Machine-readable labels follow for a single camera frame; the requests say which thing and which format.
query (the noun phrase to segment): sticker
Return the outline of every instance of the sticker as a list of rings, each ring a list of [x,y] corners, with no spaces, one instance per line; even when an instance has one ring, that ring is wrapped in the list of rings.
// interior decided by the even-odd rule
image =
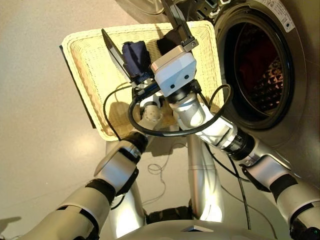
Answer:
[[[280,0],[256,0],[259,3],[265,5],[270,9],[274,15],[279,19],[284,30],[289,33],[295,28],[294,22],[292,21],[286,7],[282,4]]]

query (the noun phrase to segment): floor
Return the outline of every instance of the floor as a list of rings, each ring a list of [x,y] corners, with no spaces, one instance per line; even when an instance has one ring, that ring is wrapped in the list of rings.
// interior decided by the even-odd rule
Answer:
[[[70,33],[138,22],[114,0],[0,0],[0,13],[0,234],[11,239],[27,233],[85,184],[106,151],[106,143],[92,129],[59,45]],[[163,164],[169,149],[168,145],[155,157],[147,152],[138,164],[142,201],[162,193],[159,175],[149,174],[147,167]],[[188,204],[187,168],[186,148],[175,148],[163,173],[166,191],[144,206],[147,212]],[[217,168],[224,187],[240,198],[236,179]],[[252,184],[244,187],[249,204],[267,216],[278,238],[290,239],[271,201]],[[245,228],[242,203],[226,192],[223,199],[224,222]],[[252,210],[250,215],[252,230],[272,238],[266,220]],[[106,224],[101,239],[110,236]]]

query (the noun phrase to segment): black band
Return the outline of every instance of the black band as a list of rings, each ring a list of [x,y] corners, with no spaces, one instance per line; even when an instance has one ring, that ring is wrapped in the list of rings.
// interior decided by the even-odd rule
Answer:
[[[224,150],[232,158],[239,161],[246,158],[255,147],[255,139],[238,128],[235,138]]]
[[[297,180],[290,174],[285,174],[279,177],[270,185],[270,191],[273,194],[274,200],[277,202],[278,197],[283,192],[283,190],[296,184],[298,184]]]
[[[145,152],[148,145],[148,139],[146,136],[137,131],[131,132],[130,135],[123,140],[135,145],[135,147],[139,149],[140,153],[142,154]]]
[[[184,99],[191,91],[190,83],[187,83],[183,87],[177,89],[175,92],[166,97],[170,104],[175,104],[176,102]]]
[[[113,186],[111,186],[109,183],[102,179],[93,179],[85,187],[98,190],[106,197],[106,199],[108,199],[110,205],[112,201],[115,199],[116,190]]]
[[[92,225],[93,225],[93,230],[92,230],[92,232],[93,232],[95,235],[98,235],[98,233],[99,233],[99,224],[98,224],[97,220],[95,219],[95,217],[92,216],[89,212],[87,212],[87,211],[84,210],[84,209],[81,209],[80,214],[82,214],[83,216],[85,216],[87,219],[90,220],[90,222],[91,222]]]
[[[125,185],[116,193],[117,196],[121,194],[126,194],[129,189],[131,188],[132,184],[134,184],[136,178],[138,177],[139,170],[138,168],[135,168],[134,172],[132,175],[129,177],[128,181],[126,181]]]

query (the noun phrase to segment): woven basket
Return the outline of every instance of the woven basket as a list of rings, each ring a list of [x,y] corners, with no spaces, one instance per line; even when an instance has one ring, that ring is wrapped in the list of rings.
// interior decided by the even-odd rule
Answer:
[[[199,42],[199,46],[192,50],[197,61],[195,78],[208,100],[214,90],[221,85],[214,29],[208,21],[188,22],[188,25]],[[159,23],[108,27],[105,31],[119,50],[122,49],[124,42],[144,41],[153,62],[161,56],[157,40],[171,29],[171,24]],[[117,140],[104,118],[103,102],[109,93],[127,86],[128,83],[113,64],[101,29],[72,33],[65,37],[61,45],[76,86],[99,134],[106,141]],[[127,88],[111,96],[106,104],[106,114],[121,137],[125,137],[133,128],[127,116],[131,101],[132,91]],[[214,104],[222,106],[222,92],[215,98]],[[170,108],[165,107],[162,112],[163,127],[175,123]]]

